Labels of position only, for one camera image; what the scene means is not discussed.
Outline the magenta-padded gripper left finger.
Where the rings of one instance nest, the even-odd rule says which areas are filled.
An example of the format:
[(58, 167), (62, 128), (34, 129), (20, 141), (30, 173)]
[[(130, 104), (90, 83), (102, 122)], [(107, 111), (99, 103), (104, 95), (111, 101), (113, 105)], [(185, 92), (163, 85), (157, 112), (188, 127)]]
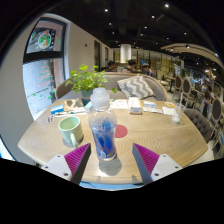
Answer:
[(79, 185), (84, 174), (89, 156), (91, 144), (85, 144), (66, 155), (57, 154), (42, 169), (56, 176)]

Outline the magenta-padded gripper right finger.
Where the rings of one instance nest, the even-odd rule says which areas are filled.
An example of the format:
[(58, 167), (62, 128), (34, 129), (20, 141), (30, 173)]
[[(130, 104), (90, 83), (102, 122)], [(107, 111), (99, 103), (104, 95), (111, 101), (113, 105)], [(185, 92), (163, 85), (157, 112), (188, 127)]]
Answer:
[(136, 143), (133, 144), (132, 154), (136, 160), (144, 185), (182, 169), (182, 167), (167, 154), (158, 155)]

